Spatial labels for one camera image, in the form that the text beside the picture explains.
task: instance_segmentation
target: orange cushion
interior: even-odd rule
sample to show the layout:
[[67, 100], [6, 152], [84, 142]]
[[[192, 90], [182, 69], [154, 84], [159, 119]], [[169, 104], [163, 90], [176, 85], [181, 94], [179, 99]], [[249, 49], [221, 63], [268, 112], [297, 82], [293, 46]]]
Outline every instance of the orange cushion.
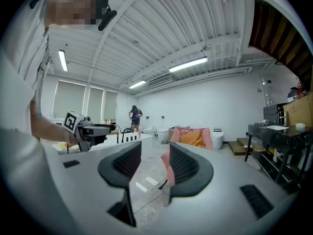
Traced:
[[179, 138], [179, 142], [194, 145], [197, 147], [205, 148], [202, 142], [202, 133], [201, 131], [190, 132], [186, 135], [182, 135]]

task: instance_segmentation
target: wooden platform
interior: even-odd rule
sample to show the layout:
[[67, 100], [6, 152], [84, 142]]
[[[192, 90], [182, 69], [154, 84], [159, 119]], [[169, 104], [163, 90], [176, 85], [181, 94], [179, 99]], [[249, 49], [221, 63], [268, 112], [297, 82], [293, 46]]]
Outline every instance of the wooden platform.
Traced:
[[[243, 156], [246, 154], [246, 148], [243, 146], [248, 145], [248, 139], [246, 138], [240, 138], [237, 139], [237, 141], [231, 141], [228, 142], [228, 145], [231, 149], [231, 151], [236, 155], [236, 156]], [[265, 148], [262, 145], [251, 143], [254, 149], [250, 148], [250, 152], [261, 152], [264, 151]]]

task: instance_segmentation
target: pink armchair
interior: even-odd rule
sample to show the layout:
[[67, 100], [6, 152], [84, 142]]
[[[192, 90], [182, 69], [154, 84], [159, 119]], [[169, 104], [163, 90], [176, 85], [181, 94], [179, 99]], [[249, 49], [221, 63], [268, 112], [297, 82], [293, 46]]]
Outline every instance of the pink armchair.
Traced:
[[[171, 142], [179, 142], [179, 138], [182, 135], [188, 134], [194, 131], [201, 131], [202, 132], [202, 142], [206, 149], [212, 150], [211, 146], [211, 135], [209, 128], [203, 129], [184, 129], [184, 128], [177, 128], [175, 127], [174, 133], [171, 138]], [[174, 172], [172, 167], [170, 166], [170, 146], [167, 148], [166, 152], [161, 156], [161, 159], [165, 165], [165, 169], [167, 171], [167, 180], [171, 182], [175, 182], [174, 179]]]

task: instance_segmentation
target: black faucet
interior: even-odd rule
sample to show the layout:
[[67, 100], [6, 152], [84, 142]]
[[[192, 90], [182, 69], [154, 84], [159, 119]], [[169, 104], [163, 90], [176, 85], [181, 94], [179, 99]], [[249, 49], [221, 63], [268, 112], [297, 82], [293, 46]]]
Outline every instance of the black faucet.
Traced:
[[122, 142], [121, 143], [123, 143], [124, 142], [124, 134], [125, 134], [125, 131], [127, 131], [127, 130], [129, 130], [129, 131], [131, 131], [132, 133], [134, 133], [134, 131], [131, 129], [131, 128], [126, 128], [122, 133], [123, 133], [123, 137], [122, 137]]

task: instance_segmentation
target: window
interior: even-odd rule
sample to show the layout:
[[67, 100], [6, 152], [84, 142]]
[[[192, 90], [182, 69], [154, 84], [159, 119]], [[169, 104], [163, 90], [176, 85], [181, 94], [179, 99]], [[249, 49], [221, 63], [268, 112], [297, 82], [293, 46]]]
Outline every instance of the window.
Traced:
[[106, 91], [104, 104], [104, 121], [106, 123], [115, 122], [116, 119], [117, 93]]
[[104, 90], [90, 87], [87, 115], [93, 123], [101, 123]]
[[59, 81], [52, 106], [53, 118], [65, 118], [68, 111], [82, 113], [86, 87]]

